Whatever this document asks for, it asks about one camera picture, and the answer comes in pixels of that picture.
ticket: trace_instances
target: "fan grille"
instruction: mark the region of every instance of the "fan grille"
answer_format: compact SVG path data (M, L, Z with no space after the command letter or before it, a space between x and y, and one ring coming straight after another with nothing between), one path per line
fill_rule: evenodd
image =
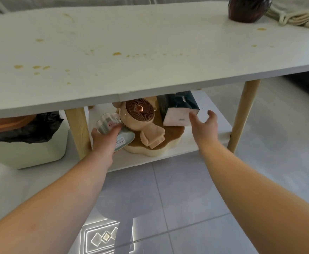
M139 121L149 121L155 115L151 103L143 98L127 101L125 106L131 117Z

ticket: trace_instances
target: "gray tile floor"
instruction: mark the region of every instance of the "gray tile floor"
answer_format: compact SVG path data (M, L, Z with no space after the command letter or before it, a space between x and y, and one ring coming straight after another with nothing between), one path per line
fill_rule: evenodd
M242 87L204 89L231 124ZM282 77L263 80L236 154L309 202L309 95ZM59 161L20 171L0 166L0 218L77 161L69 136ZM106 231L112 236L96 246L93 236ZM257 253L197 152L108 173L69 253L98 252Z

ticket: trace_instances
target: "bear ear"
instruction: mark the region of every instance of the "bear ear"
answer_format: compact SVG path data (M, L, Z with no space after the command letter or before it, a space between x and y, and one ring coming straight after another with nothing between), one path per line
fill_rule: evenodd
M113 102L112 105L115 107L115 108L120 108L122 106L122 102Z

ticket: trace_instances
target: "dark glass jar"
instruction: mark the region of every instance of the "dark glass jar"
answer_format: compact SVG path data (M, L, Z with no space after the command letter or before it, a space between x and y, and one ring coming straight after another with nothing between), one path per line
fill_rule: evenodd
M253 23L270 8L272 0L230 0L228 17L233 21Z

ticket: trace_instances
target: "table leg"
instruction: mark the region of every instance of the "table leg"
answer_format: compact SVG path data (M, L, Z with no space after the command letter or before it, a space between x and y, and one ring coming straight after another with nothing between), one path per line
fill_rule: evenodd
M79 158L82 159L92 150L84 108L65 110L65 114L69 122Z
M261 80L258 79L245 82L244 89L241 93L236 118L234 119L231 138L227 146L232 153L235 152L239 143L241 133L244 129L247 117L249 116L252 104L254 102L254 98L257 94L260 81Z

